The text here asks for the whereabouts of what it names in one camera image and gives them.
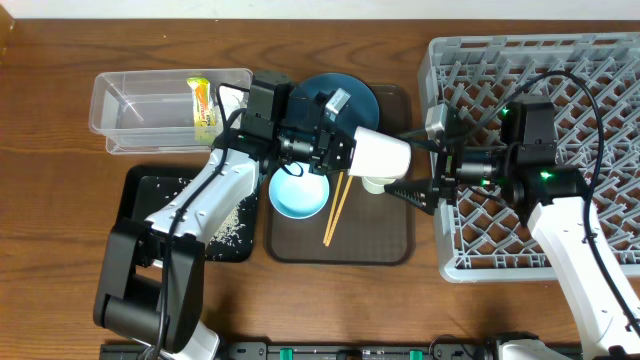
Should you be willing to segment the pile of rice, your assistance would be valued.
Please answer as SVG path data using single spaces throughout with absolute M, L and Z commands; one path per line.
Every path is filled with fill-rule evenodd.
M 186 177 L 145 175 L 138 190 L 138 216 L 144 220 L 168 205 L 191 182 Z M 258 191 L 243 199 L 225 218 L 206 246 L 208 261 L 238 263 L 253 250 L 258 210 Z

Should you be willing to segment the pink cup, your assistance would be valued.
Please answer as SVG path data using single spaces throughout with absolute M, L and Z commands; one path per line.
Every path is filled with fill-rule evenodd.
M 356 129 L 354 140 L 350 176 L 399 179 L 407 174 L 411 163 L 407 142 L 364 127 Z

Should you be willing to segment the light blue small bowl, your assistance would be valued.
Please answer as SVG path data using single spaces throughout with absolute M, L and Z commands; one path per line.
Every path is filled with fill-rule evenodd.
M 310 172 L 310 165 L 295 162 L 273 173 L 268 195 L 271 205 L 281 215 L 295 219 L 307 219 L 319 213 L 330 195 L 326 175 Z

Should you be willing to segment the yellow green snack wrapper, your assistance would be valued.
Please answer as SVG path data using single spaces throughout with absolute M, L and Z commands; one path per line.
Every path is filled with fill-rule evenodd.
M 217 120 L 211 98 L 210 82 L 203 77 L 190 77 L 187 79 L 187 85 L 192 92 L 195 140 L 198 143 L 211 144 L 216 137 Z

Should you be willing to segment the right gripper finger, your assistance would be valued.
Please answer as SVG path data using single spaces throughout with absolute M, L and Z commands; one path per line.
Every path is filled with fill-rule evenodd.
M 414 129 L 397 135 L 397 138 L 408 142 L 411 146 L 425 149 L 432 153 L 439 153 L 442 147 L 435 141 L 427 138 L 425 129 Z
M 384 191 L 408 202 L 428 215 L 435 213 L 440 199 L 440 189 L 431 178 L 396 181 L 386 184 Z

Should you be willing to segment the white paper napkin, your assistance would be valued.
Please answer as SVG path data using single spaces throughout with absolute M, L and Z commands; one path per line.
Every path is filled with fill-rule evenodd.
M 235 110 L 247 106 L 249 91 L 244 88 L 220 85 L 217 89 L 217 95 L 219 96 L 220 113 L 224 113 L 225 118 L 228 119 Z

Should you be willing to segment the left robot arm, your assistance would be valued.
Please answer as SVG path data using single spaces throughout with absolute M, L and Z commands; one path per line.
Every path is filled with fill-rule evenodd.
M 143 344 L 143 359 L 214 358 L 218 336 L 200 321 L 206 246 L 264 175 L 296 162 L 314 175 L 352 165 L 357 143 L 339 122 L 353 91 L 260 78 L 241 91 L 245 105 L 219 109 L 200 173 L 163 208 L 109 233 L 93 320 Z

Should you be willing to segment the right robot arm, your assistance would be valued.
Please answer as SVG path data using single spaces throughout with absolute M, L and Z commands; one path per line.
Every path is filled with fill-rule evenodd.
M 597 150 L 590 179 L 557 160 L 554 104 L 531 93 L 537 82 L 564 77 L 595 110 Z M 583 79 L 564 70 L 519 85 L 472 128 L 458 118 L 420 142 L 436 157 L 426 179 L 385 185 L 386 193 L 432 215 L 461 186 L 499 187 L 495 201 L 511 208 L 543 250 L 577 325 L 585 359 L 639 356 L 639 298 L 599 228 L 593 203 L 605 142 L 598 102 Z

